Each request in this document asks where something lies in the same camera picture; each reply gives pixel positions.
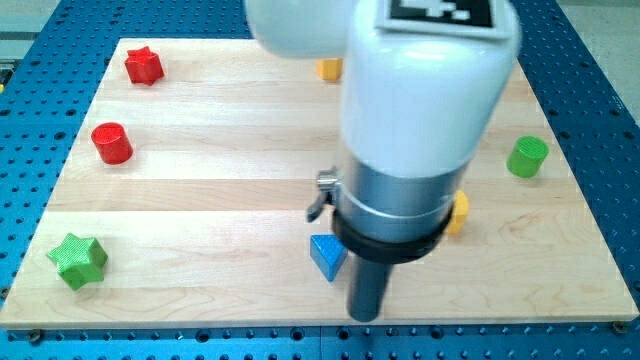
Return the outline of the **yellow block behind arm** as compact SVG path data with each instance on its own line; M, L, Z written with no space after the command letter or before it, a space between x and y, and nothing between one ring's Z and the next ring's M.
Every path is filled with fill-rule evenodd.
M469 211L470 203L467 195L462 190L458 190L455 194L451 218L445 232L447 234L459 233L466 222Z

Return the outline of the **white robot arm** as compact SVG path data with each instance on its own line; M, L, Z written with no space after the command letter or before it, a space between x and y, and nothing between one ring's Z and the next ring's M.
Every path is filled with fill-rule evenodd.
M245 11L267 51L343 60L343 152L395 177L472 158L520 47L507 1L252 0Z

